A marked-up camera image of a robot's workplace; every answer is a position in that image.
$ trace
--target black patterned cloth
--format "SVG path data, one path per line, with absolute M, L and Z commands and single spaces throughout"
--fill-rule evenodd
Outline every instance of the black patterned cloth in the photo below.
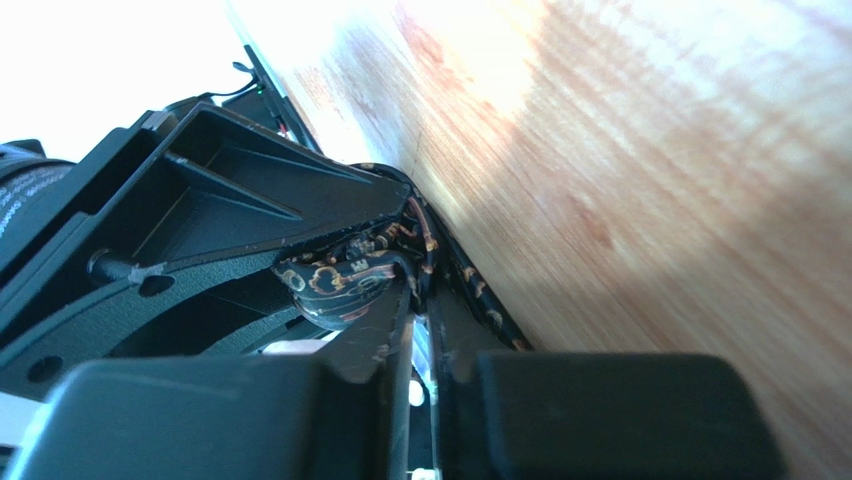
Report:
M 409 184 L 414 195 L 407 199 L 399 219 L 360 232 L 327 251 L 283 259 L 273 266 L 302 315 L 328 330 L 345 329 L 370 311 L 395 278 L 403 278 L 411 286 L 415 311 L 428 313 L 425 299 L 432 293 L 432 277 L 441 273 L 466 297 L 477 321 L 503 343 L 532 350 L 411 180 L 385 165 L 354 166 Z

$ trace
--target screw hole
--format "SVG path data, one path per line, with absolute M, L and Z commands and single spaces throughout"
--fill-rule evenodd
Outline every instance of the screw hole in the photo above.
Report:
M 142 281 L 142 285 L 139 285 L 139 296 L 153 297 L 154 295 L 159 295 L 172 288 L 172 285 L 174 284 L 175 277 L 170 277 L 168 275 L 151 275 Z
M 32 383 L 46 382 L 62 370 L 63 363 L 62 357 L 56 355 L 44 357 L 30 367 L 30 371 L 27 372 L 27 380 Z

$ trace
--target wood grain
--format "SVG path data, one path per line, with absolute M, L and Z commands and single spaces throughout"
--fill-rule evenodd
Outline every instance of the wood grain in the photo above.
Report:
M 326 154 L 408 172 L 534 344 L 720 355 L 794 477 L 852 478 L 849 3 L 298 3 L 231 0 Z

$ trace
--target wooden surface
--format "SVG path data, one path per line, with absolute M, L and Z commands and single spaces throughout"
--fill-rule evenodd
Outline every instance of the wooden surface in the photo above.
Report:
M 535 345 L 721 355 L 796 478 L 852 478 L 848 2 L 298 3 L 231 0 Z

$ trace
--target wooden table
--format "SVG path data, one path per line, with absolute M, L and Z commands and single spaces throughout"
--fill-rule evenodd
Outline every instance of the wooden table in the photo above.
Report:
M 231 0 L 331 158 L 394 164 L 532 342 L 708 352 L 852 478 L 852 6 Z

